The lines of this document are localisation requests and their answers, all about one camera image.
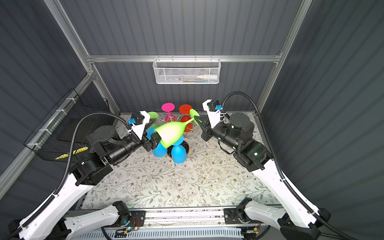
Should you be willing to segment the lime green wine glass front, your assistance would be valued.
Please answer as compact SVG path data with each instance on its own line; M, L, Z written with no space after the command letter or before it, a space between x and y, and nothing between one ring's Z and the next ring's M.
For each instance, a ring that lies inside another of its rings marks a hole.
M185 128L189 123L194 121L197 124L195 117L199 116L199 113L196 110L191 109L190 115L191 119L187 122L169 122L155 129L155 132L161 137L160 143L163 147L167 149L176 143L183 135Z

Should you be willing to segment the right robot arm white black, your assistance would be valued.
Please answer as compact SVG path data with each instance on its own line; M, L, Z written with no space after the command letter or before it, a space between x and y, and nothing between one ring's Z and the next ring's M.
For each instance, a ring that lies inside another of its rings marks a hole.
M202 129L202 138L218 140L232 149L231 155L248 172L261 180L281 204L281 208L269 207L244 198L236 207L236 217L242 223L259 221L268 228L278 229L287 240L316 240L321 236L320 227L331 217L326 209L312 204L277 168L272 153L253 139L254 123L243 113L234 113L229 123L220 120L220 113L195 117Z

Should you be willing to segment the blue wine glass front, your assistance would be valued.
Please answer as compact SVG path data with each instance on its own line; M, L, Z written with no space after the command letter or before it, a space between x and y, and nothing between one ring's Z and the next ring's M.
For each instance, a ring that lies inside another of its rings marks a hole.
M187 151L182 146L184 136L182 135L174 144L171 150L171 157L174 163L182 164L187 160Z

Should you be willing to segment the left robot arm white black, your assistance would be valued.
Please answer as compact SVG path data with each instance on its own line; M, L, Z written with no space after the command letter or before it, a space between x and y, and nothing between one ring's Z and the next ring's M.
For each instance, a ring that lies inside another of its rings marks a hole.
M157 133L152 134L150 139L143 134L139 142L134 141L134 134L124 140L115 140L113 134L103 132L108 129L109 127L101 127L88 137L95 151L83 155L74 165L67 166L58 188L19 222L16 229L6 237L8 240L71 240L107 226L117 225L132 231L139 225L139 221L122 201L89 214L65 217L85 193L112 172L113 166L127 159L140 147L154 150L162 140Z

